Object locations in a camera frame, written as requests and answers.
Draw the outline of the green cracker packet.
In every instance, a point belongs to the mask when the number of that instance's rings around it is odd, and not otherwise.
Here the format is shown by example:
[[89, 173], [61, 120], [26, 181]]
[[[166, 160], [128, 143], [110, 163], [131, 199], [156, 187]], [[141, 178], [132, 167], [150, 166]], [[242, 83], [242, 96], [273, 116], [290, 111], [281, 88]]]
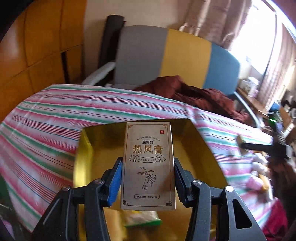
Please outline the green cracker packet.
[[125, 227], [157, 226], [162, 223], [156, 211], [124, 210]]

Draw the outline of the kraft paper ointment box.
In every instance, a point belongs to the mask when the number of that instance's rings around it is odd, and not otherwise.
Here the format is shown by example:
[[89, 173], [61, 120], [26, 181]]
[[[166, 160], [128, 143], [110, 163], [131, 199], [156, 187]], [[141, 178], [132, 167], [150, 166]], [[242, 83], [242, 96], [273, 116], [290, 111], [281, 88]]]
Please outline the kraft paper ointment box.
[[128, 122], [121, 176], [121, 208], [176, 208], [174, 152], [168, 121]]

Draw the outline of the red pillow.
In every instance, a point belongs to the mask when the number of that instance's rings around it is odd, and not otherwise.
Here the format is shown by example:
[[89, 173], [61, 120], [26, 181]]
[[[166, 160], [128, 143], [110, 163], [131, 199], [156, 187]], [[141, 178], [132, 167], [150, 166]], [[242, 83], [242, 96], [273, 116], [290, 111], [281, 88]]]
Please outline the red pillow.
[[277, 199], [262, 231], [268, 241], [277, 241], [283, 239], [287, 230], [286, 213], [281, 201]]

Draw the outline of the wooden desk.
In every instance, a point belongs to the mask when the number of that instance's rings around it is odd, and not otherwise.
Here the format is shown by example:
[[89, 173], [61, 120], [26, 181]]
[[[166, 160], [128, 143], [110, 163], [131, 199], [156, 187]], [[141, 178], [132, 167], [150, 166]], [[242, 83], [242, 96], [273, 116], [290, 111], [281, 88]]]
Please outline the wooden desk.
[[256, 98], [248, 96], [248, 94], [239, 87], [236, 89], [236, 92], [240, 97], [242, 97], [242, 99], [248, 104], [248, 106], [257, 116], [267, 118], [267, 110]]

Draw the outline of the gold open storage box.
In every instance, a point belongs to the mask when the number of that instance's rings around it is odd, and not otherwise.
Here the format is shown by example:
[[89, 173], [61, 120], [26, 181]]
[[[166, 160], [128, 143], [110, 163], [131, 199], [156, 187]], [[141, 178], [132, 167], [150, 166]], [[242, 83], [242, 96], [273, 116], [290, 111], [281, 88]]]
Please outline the gold open storage box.
[[[222, 170], [194, 124], [189, 119], [170, 122], [174, 156], [182, 167], [209, 186], [224, 188], [227, 181]], [[102, 177], [123, 156], [125, 128], [125, 123], [112, 123], [82, 130], [74, 164], [74, 187]], [[120, 209], [118, 198], [112, 207], [104, 209], [104, 214], [111, 240], [184, 240], [191, 211], [177, 200], [175, 210], [158, 212], [160, 225], [126, 228], [123, 222], [127, 212]]]

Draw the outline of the striped bed sheet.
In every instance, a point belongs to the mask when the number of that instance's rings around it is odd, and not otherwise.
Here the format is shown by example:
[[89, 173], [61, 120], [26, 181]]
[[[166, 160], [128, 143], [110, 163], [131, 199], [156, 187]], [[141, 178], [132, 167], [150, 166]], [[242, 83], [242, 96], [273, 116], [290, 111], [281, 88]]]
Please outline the striped bed sheet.
[[66, 84], [52, 85], [28, 97], [1, 122], [1, 175], [20, 223], [32, 231], [60, 188], [72, 183], [82, 128], [160, 118], [191, 120], [226, 180], [263, 227], [274, 202], [245, 188], [252, 156], [241, 156], [236, 137], [268, 144], [270, 135], [154, 94]]

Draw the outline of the dark red jacket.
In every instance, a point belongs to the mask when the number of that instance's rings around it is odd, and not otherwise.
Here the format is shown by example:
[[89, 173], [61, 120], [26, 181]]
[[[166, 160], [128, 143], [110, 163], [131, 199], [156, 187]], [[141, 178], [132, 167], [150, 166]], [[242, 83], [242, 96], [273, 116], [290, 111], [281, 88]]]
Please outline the dark red jacket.
[[187, 85], [178, 75], [158, 77], [134, 89], [184, 102], [193, 107], [246, 123], [249, 115], [234, 108], [234, 101], [219, 90]]

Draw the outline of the pink patterned curtain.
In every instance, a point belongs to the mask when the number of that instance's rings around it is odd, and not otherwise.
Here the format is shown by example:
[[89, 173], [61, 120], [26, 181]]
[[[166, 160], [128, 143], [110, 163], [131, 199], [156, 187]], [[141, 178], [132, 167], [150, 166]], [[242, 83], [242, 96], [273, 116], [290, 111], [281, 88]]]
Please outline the pink patterned curtain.
[[252, 1], [195, 0], [191, 1], [180, 32], [208, 40], [230, 50], [245, 23]]

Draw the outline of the grey yellow blue chair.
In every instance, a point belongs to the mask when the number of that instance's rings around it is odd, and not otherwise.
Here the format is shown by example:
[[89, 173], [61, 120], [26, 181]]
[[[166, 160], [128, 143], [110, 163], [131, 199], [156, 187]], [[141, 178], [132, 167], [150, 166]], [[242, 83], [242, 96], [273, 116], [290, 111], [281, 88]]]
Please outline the grey yellow blue chair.
[[226, 49], [200, 37], [153, 26], [123, 27], [115, 57], [82, 83], [105, 85], [111, 71], [113, 87], [133, 89], [162, 76], [178, 75], [185, 84], [213, 88], [236, 99], [260, 127], [257, 116], [236, 92], [240, 63]]

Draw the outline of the black rolled mat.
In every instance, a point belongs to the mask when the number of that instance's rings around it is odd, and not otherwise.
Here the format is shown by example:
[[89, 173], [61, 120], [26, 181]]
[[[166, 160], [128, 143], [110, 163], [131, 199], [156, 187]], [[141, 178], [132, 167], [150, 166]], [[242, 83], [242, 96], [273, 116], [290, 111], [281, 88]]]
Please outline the black rolled mat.
[[98, 68], [116, 59], [121, 29], [125, 25], [125, 18], [120, 15], [108, 15], [98, 57]]

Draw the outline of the orange wooden wardrobe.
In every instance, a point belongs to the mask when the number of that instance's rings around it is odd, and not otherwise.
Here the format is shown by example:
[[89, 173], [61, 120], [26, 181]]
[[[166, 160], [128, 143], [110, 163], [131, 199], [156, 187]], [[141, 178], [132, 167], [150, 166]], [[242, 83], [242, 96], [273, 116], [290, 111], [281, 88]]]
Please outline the orange wooden wardrobe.
[[52, 84], [84, 77], [86, 1], [33, 1], [1, 40], [1, 119]]

